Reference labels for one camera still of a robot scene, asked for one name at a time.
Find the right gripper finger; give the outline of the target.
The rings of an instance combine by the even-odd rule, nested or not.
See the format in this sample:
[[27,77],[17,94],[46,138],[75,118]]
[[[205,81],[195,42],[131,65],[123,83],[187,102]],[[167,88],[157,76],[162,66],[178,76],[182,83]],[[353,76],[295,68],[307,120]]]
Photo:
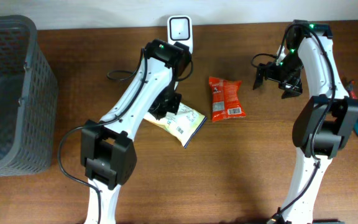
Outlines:
[[300,96],[302,93],[303,93],[302,88],[285,89],[282,94],[282,99],[297,97]]
[[260,86],[262,86],[264,81],[264,69],[258,68],[256,71],[255,81],[253,84],[253,90],[258,89]]

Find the beige snack bag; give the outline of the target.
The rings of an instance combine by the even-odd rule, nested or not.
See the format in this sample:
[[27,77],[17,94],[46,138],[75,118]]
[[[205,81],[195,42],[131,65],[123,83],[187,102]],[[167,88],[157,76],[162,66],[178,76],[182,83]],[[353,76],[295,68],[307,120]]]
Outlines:
[[156,119],[151,113],[147,113],[144,119],[175,136],[186,149],[193,136],[207,120],[207,117],[180,103],[176,114],[167,112],[164,118]]

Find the red snack bag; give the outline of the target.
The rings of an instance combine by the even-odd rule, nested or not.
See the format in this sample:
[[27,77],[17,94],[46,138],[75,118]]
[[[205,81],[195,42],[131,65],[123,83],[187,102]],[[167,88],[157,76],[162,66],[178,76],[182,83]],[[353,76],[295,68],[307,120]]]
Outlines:
[[231,118],[246,117],[239,101],[238,90],[242,82],[229,81],[222,78],[209,77],[209,87],[212,93],[212,122]]

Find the hex wrench set packet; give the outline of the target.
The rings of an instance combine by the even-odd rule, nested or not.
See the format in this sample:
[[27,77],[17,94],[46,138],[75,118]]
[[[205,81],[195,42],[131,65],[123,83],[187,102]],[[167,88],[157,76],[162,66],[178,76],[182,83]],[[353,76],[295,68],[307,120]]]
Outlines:
[[350,80],[347,85],[345,86],[345,89],[346,91],[348,92],[349,94],[349,97],[351,99],[355,99],[357,100],[357,97],[356,97],[356,94],[354,92],[354,84],[355,84],[355,81],[354,80]]

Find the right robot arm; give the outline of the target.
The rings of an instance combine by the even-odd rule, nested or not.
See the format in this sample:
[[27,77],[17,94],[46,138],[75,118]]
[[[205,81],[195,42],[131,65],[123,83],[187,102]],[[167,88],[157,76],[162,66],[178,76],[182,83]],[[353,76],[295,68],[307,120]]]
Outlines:
[[285,29],[273,61],[256,69],[253,88],[265,80],[277,82],[282,98],[300,96],[301,73],[306,74],[310,96],[292,129],[296,162],[290,189],[268,222],[312,223],[324,174],[358,119],[358,100],[349,96],[337,71],[330,26],[294,20]]

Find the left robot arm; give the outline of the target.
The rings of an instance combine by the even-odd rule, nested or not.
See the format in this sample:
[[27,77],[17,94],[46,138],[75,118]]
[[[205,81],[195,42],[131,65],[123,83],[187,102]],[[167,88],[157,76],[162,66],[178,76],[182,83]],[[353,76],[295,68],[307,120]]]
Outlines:
[[83,125],[80,164],[89,187],[86,223],[115,223],[119,191],[137,163],[137,130],[147,113],[160,119],[178,111],[181,94],[176,85],[193,66],[192,53],[192,44],[184,40],[147,43],[118,102],[99,121]]

